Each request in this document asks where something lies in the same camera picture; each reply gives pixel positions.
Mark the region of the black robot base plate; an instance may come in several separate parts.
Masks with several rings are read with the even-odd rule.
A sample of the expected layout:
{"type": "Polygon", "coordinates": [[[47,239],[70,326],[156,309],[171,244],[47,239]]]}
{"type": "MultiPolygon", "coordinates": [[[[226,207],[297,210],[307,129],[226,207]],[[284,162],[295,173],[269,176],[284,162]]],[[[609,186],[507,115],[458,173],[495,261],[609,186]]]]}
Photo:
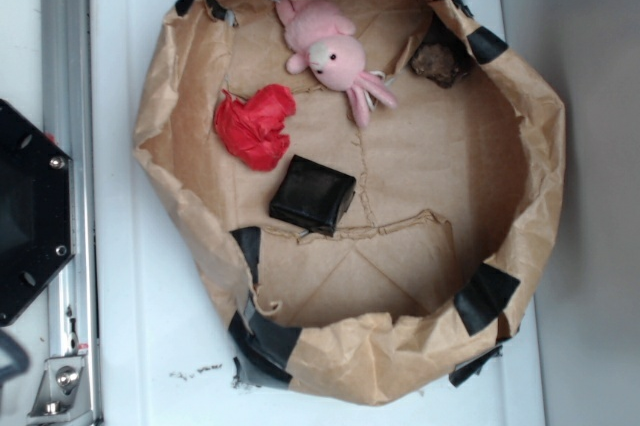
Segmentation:
{"type": "Polygon", "coordinates": [[[71,158],[1,102],[1,325],[9,326],[74,255],[71,158]]]}

